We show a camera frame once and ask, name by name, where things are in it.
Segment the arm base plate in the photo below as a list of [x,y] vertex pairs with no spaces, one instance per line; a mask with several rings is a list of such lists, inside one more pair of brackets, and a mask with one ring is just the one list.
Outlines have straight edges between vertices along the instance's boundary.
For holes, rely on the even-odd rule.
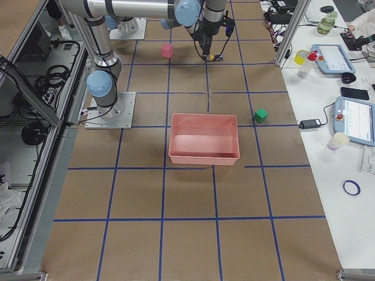
[[94,98],[91,99],[91,107],[85,122],[86,129],[131,129],[134,116],[136,92],[119,92],[117,103],[109,113],[104,108],[98,107]]
[[112,41],[144,40],[146,30],[146,18],[132,18],[122,21],[110,32]]

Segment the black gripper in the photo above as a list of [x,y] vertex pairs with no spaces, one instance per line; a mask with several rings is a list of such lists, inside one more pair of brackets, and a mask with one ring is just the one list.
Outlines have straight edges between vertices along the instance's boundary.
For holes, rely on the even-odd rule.
[[202,23],[202,30],[203,30],[203,37],[202,37],[202,58],[206,59],[210,55],[210,49],[212,45],[212,36],[217,35],[219,32],[220,27],[226,28],[226,36],[231,37],[234,27],[235,21],[232,18],[223,17],[218,22],[212,22],[206,18],[203,18]]

